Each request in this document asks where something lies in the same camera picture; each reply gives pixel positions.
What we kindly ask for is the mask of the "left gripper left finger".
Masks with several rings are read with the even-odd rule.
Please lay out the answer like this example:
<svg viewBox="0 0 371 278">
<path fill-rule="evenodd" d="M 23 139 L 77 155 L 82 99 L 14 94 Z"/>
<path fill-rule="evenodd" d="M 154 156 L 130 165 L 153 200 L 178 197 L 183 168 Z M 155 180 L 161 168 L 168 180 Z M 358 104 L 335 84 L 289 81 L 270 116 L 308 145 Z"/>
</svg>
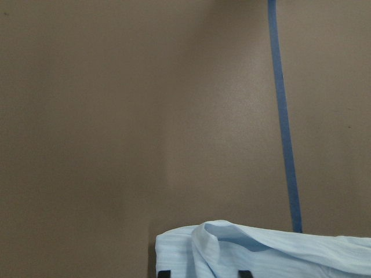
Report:
<svg viewBox="0 0 371 278">
<path fill-rule="evenodd" d="M 171 278 L 171 270 L 160 270 L 158 278 Z"/>
</svg>

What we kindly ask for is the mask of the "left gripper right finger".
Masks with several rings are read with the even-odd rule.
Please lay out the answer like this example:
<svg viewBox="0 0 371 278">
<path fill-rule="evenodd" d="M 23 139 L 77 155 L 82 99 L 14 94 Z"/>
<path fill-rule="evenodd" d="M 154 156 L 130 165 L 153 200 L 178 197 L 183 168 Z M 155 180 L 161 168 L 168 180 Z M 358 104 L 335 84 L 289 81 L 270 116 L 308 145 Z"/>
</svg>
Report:
<svg viewBox="0 0 371 278">
<path fill-rule="evenodd" d="M 250 278 L 250 271 L 249 270 L 239 270 L 238 271 L 239 278 Z"/>
</svg>

